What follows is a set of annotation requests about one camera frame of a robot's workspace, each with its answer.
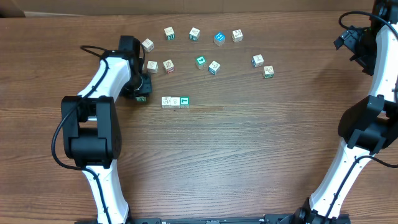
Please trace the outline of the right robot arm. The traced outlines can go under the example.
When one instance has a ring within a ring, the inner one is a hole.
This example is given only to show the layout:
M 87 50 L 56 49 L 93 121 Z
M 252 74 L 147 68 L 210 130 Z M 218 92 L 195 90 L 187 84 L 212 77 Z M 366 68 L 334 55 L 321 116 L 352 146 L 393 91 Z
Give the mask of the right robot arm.
M 340 145 L 319 187 L 295 213 L 264 215 L 264 223 L 349 223 L 340 213 L 345 197 L 366 164 L 390 165 L 376 154 L 397 139 L 397 1 L 375 1 L 368 27 L 345 26 L 334 41 L 372 76 L 368 96 L 340 119 Z

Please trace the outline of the wooden block with engraved drawing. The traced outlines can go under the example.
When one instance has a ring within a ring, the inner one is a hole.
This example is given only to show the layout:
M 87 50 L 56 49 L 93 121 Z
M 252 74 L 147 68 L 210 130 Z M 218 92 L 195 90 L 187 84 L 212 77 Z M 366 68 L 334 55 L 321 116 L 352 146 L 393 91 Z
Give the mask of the wooden block with engraved drawing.
M 158 63 L 156 61 L 149 60 L 147 62 L 147 71 L 149 73 L 157 73 L 158 72 Z

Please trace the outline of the green 7 top block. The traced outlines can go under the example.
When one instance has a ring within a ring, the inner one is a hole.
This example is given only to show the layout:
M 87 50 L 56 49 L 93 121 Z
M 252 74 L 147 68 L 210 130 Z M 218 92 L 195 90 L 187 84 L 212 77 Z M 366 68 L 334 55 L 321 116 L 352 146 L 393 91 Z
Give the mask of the green 7 top block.
M 180 107 L 181 108 L 189 108 L 190 107 L 190 98 L 188 96 L 180 97 Z

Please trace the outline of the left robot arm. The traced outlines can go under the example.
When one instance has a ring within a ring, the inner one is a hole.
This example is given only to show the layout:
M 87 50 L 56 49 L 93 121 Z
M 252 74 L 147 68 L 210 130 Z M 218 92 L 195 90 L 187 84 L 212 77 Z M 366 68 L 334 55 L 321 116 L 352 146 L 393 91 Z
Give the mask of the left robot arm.
M 116 50 L 103 49 L 99 69 L 84 90 L 65 96 L 62 120 L 54 136 L 63 134 L 70 168 L 84 173 L 91 187 L 98 216 L 95 223 L 132 223 L 130 206 L 123 196 L 118 176 L 122 134 L 116 112 L 119 96 L 145 102 L 152 92 L 143 44 L 122 35 Z

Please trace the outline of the blue X top block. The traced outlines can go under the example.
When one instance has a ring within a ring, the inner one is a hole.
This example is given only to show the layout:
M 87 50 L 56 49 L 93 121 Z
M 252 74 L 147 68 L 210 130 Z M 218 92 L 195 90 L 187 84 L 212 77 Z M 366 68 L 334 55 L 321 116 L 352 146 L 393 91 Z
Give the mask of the blue X top block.
M 170 96 L 163 96 L 161 98 L 161 105 L 163 109 L 171 108 L 171 97 Z

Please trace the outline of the wooden block with red print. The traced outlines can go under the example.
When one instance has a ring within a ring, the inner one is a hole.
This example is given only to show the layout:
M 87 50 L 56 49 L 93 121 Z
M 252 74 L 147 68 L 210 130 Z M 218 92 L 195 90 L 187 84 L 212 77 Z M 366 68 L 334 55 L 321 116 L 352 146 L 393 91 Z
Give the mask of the wooden block with red print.
M 180 97 L 171 97 L 170 107 L 171 108 L 180 108 Z

